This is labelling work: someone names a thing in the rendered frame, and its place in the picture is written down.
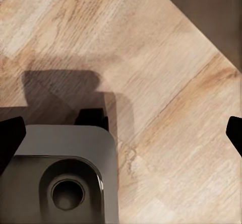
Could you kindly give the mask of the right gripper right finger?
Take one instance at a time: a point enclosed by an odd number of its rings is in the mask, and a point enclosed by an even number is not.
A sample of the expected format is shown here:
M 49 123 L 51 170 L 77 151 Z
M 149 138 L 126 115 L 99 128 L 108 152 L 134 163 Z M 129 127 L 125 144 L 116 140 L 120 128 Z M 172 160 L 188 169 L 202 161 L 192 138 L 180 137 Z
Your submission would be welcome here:
M 231 116 L 226 134 L 242 157 L 242 118 Z

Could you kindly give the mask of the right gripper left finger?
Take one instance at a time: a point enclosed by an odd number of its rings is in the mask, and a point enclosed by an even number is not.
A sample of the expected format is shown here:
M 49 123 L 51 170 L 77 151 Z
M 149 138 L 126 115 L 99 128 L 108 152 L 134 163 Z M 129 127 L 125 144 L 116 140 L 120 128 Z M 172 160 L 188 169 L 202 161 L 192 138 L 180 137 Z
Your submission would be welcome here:
M 0 122 L 0 176 L 26 136 L 21 116 Z

